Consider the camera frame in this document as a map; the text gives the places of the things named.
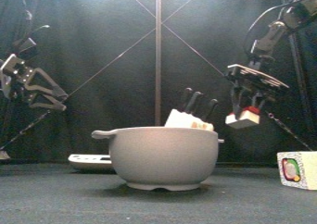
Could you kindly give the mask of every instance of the gray bowl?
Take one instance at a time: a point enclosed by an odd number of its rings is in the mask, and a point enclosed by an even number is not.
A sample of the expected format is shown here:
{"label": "gray bowl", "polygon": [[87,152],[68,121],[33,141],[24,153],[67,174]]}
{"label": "gray bowl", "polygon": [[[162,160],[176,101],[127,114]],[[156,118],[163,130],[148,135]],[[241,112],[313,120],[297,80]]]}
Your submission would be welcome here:
{"label": "gray bowl", "polygon": [[186,191],[214,170],[218,133],[187,128],[136,127],[94,131],[94,139],[108,139],[116,174],[128,187]]}

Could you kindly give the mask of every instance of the tissue box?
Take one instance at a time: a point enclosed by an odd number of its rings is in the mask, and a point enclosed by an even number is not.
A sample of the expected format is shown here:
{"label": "tissue box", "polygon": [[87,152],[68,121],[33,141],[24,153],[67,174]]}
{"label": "tissue box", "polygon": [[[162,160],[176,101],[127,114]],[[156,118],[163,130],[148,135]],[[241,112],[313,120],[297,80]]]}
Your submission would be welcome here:
{"label": "tissue box", "polygon": [[277,164],[283,185],[317,190],[317,152],[277,153]]}

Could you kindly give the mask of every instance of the dark backdrop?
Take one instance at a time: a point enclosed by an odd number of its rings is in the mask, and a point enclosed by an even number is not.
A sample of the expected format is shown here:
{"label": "dark backdrop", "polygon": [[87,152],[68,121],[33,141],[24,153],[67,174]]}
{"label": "dark backdrop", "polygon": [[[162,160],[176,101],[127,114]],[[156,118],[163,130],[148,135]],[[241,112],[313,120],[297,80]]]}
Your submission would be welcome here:
{"label": "dark backdrop", "polygon": [[[0,56],[21,38],[27,8],[31,29],[41,25],[33,40],[39,55],[28,62],[43,68],[69,96],[67,110],[53,112],[7,147],[17,159],[65,161],[69,154],[104,154],[107,141],[91,138],[94,130],[155,125],[156,0],[1,0]],[[225,124],[231,111],[226,67],[246,65],[242,42],[258,15],[282,0],[162,0],[160,125],[176,106],[186,87],[217,98],[211,118],[219,137],[219,162],[274,163],[278,151],[305,147],[262,113],[255,127],[234,130]],[[267,31],[277,12],[258,23],[249,44]],[[300,31],[298,79],[292,45],[283,39],[275,48],[271,75],[290,85],[288,95],[265,109],[316,148],[316,24]],[[1,100],[1,144],[45,112]]]}

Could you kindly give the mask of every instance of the black floor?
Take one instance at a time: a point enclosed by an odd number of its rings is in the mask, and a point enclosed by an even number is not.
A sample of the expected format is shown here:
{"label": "black floor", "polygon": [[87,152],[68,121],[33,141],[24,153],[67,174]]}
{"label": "black floor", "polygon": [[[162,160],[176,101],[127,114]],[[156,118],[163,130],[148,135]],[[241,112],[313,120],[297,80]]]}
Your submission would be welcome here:
{"label": "black floor", "polygon": [[0,166],[0,223],[317,223],[317,192],[277,168],[217,168],[201,188],[140,191],[68,165]]}

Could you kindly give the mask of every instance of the bowl handle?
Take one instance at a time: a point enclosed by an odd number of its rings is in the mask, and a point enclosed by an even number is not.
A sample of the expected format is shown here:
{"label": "bowl handle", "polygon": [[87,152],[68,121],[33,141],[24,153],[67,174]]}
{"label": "bowl handle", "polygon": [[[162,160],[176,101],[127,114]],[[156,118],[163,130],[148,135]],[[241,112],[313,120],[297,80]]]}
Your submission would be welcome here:
{"label": "bowl handle", "polygon": [[116,135],[118,130],[112,131],[94,131],[92,132],[92,138],[94,139],[110,139]]}

